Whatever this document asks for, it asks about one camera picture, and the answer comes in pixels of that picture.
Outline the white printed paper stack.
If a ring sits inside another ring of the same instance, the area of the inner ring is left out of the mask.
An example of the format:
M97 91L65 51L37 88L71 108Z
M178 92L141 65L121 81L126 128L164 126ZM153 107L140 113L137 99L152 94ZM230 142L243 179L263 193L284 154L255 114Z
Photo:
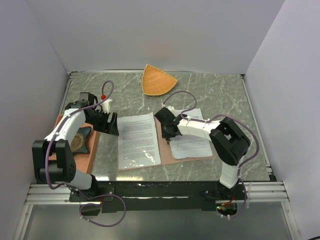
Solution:
M170 139L171 153L176 160L200 160L213 156L210 142L192 135L178 135Z

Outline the pink brown file folder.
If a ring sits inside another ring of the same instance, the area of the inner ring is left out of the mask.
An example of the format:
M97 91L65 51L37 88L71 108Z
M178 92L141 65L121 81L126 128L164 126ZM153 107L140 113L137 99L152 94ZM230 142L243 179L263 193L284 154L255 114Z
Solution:
M162 131L161 131L161 124L159 121L154 117L155 121L155 127L156 127L156 133L157 133L157 141L158 141L158 148L159 148L159 154L161 159L160 165L155 166L164 166L164 165L171 165L176 163L183 163L183 162L190 162L190 161L197 161L197 160L206 160L206 159L187 159L187 160L178 160L174 159L172 155L172 151L170 148L170 144L167 144L166 140L162 138Z

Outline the white printed paper sheet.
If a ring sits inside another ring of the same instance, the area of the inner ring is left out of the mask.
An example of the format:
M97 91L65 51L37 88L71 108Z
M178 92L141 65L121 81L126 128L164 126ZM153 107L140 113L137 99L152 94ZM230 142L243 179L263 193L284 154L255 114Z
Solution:
M117 120L118 169L120 171L161 164L153 113L124 116Z

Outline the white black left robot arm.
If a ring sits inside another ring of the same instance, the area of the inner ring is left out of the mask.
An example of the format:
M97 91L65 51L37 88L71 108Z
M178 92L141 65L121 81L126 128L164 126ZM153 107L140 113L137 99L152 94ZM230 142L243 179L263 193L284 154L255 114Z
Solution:
M111 99L103 94L101 101L89 92L82 92L79 100L70 102L54 130L43 140L32 144L35 179L52 190L68 185L77 189L87 201L99 195L98 182L92 174L77 169L70 147L79 128L90 124L96 132L118 136L117 113L110 113Z

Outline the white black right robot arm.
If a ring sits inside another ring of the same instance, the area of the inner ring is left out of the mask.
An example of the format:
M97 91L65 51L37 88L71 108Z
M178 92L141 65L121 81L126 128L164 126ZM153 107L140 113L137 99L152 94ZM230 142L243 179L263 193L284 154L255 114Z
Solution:
M233 119L225 117L209 121L186 114L174 115L167 107L159 110L154 117L159 121L162 138L167 142L177 136L193 136L212 142L222 160L218 193L226 200L236 194L240 162L247 154L251 142Z

